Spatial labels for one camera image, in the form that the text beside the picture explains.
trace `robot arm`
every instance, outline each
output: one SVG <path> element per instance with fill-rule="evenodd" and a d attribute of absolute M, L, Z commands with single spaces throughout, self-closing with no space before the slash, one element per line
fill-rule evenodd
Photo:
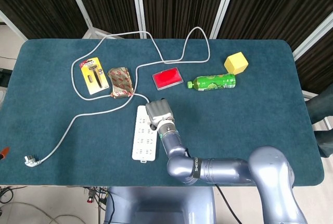
<path fill-rule="evenodd" d="M 257 148 L 249 163 L 237 158 L 191 158 L 182 145 L 168 102 L 151 102 L 146 109 L 169 158 L 169 175 L 189 185 L 198 179 L 207 183 L 256 184 L 265 224 L 307 224 L 292 193 L 292 168 L 281 151 L 270 146 Z"/>

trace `teal table mat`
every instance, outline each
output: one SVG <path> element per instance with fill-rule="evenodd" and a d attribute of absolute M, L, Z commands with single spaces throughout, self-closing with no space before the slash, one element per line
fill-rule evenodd
<path fill-rule="evenodd" d="M 120 106 L 126 98 L 84 101 L 75 93 L 70 67 L 99 40 L 29 40 L 21 48 L 0 110 L 0 148 L 10 147 L 0 161 L 0 184 L 178 186 L 167 173 L 168 158 L 158 140 L 157 157 L 142 164 L 132 160 L 136 110 L 141 97 L 113 113 L 78 118 L 55 154 L 30 168 L 25 155 L 44 158 L 55 147 L 72 118 Z M 184 40 L 156 40 L 165 59 L 180 58 Z M 271 145 L 288 158 L 295 185 L 316 185 L 323 167 L 306 111 L 290 47 L 280 40 L 210 40 L 211 60 L 204 64 L 158 64 L 139 70 L 137 92 L 151 101 L 166 98 L 183 144 L 192 156 L 247 160 L 260 146 Z M 249 66 L 237 75 L 234 89 L 198 92 L 186 82 L 197 76 L 224 74 L 227 56 L 242 51 Z M 159 61 L 151 40 L 105 40 L 90 57 L 99 57 L 104 72 Z M 204 40 L 189 40 L 184 60 L 204 60 Z M 152 75 L 178 67 L 184 83 L 157 91 Z M 74 79 L 90 96 L 79 63 Z M 195 185 L 207 185 L 197 182 Z"/>

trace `bottle cap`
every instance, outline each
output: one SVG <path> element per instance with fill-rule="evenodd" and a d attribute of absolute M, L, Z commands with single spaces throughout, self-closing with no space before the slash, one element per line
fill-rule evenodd
<path fill-rule="evenodd" d="M 191 81 L 187 82 L 187 87 L 189 89 L 192 89 L 193 88 L 193 83 Z"/>

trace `dark curtain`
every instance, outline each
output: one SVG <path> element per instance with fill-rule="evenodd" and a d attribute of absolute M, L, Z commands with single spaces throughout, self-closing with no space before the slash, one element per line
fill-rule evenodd
<path fill-rule="evenodd" d="M 333 83 L 333 29 L 296 61 L 296 67 L 303 90 L 319 94 Z"/>
<path fill-rule="evenodd" d="M 138 31 L 134 0 L 82 0 L 93 26 L 110 33 Z M 139 34 L 122 38 L 140 38 Z"/>
<path fill-rule="evenodd" d="M 284 39 L 296 49 L 333 11 L 333 0 L 231 0 L 219 39 Z"/>
<path fill-rule="evenodd" d="M 207 36 L 221 0 L 144 0 L 146 29 L 154 38 L 185 38 L 195 26 Z M 199 31 L 193 38 L 202 38 Z"/>
<path fill-rule="evenodd" d="M 75 0 L 0 0 L 0 10 L 29 39 L 82 38 L 87 31 Z"/>

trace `yellow sponge block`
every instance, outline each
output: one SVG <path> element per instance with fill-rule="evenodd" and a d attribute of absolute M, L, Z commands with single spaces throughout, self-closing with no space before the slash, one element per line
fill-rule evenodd
<path fill-rule="evenodd" d="M 242 52 L 238 52 L 231 56 L 227 57 L 227 60 L 224 63 L 224 67 L 227 69 L 230 74 L 239 74 L 242 73 L 248 66 L 248 61 L 245 59 L 245 56 Z"/>

